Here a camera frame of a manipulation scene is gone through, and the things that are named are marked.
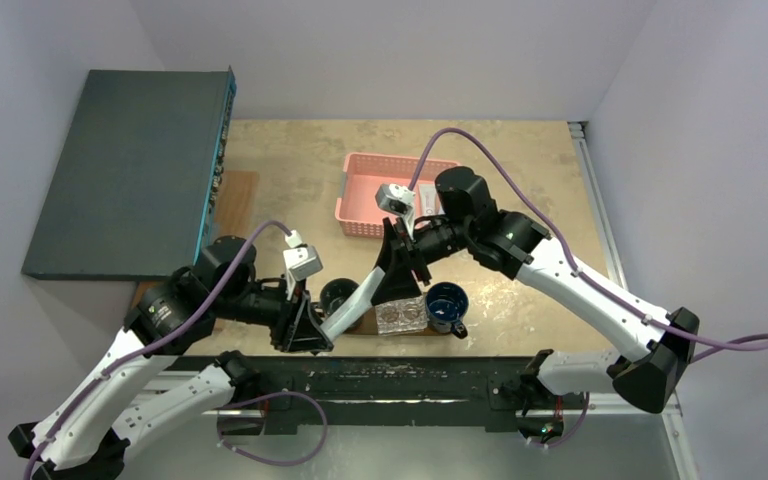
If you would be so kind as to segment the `clear crystal toothbrush holder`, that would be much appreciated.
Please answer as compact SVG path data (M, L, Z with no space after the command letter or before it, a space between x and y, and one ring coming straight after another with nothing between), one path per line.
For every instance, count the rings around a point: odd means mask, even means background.
M375 318L377 334L380 336L419 333L428 326L423 296L377 305Z

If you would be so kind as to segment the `white grey toothpaste tube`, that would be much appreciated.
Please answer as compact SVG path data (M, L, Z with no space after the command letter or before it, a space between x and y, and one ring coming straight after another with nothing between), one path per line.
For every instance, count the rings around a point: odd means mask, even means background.
M380 267L376 267L366 276L348 299L324 320L321 329L330 342L334 342L372 308L372 298L380 286L384 275L384 271Z

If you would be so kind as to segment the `dark green grey mug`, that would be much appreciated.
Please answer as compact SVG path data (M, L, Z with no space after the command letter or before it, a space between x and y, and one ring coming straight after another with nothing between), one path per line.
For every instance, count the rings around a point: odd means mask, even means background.
M336 278L327 282L320 290L319 307L323 317L328 318L355 292L359 284L349 278Z

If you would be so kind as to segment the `navy blue mug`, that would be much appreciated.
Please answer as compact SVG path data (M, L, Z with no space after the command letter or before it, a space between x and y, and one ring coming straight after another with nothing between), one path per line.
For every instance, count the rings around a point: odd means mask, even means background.
M463 318L469 309L466 292L457 284L440 282L425 294L428 326L440 334L452 334L458 339L468 336Z

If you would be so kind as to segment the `oval dark wooden tray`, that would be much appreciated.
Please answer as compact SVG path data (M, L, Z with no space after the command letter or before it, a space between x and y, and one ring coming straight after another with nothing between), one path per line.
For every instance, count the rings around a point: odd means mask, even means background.
M347 332L353 335L367 335L367 336L380 336L377 334L375 309L368 311L361 320L359 320L354 326L350 327ZM395 337L395 336L442 336L442 334L433 331L429 326L424 331L413 334L382 336L382 337Z

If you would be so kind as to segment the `pink perforated plastic basket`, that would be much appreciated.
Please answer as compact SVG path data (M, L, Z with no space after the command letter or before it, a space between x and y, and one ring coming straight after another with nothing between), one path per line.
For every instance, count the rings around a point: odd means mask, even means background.
M346 155L343 166L342 190L335 207L335 218L346 236L380 238L382 222L392 216L380 210L375 194L381 184L395 183L406 186L415 172L416 157L352 152ZM442 171L457 167L450 160L427 160L414 188L417 215L420 215L420 184L431 183Z

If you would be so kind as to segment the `white red toothpaste tube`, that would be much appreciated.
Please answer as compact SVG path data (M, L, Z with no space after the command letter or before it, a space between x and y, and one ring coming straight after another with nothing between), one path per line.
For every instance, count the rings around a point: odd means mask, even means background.
M421 216L431 216L439 213L438 195L436 188L431 183L423 183L418 188Z

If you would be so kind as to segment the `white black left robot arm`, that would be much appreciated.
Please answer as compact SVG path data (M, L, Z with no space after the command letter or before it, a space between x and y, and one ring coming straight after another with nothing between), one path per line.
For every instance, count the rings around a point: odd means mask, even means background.
M9 435L26 459L27 479L113 479L151 442L206 411L253 407L262 412L285 396L238 351L219 354L184 384L154 399L136 396L218 319L264 325L286 353L332 350L362 311L341 306L325 313L306 287L322 265L296 231L286 234L285 273L260 280L251 239L225 236L196 262L147 290L126 315L113 343L91 373L50 415L16 426Z

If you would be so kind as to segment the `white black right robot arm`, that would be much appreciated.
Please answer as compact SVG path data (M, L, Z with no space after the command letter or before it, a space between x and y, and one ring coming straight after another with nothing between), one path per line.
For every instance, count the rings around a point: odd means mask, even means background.
M565 253L560 237L529 216L497 207L485 179L468 167L440 173L443 212L415 221L404 200L378 192L395 212L383 218L373 305L417 297L429 265L462 250L482 267L561 304L612 345L606 353L539 352L521 381L524 399L544 407L568 393L616 393L630 405L660 413L691 362L699 318L641 300Z

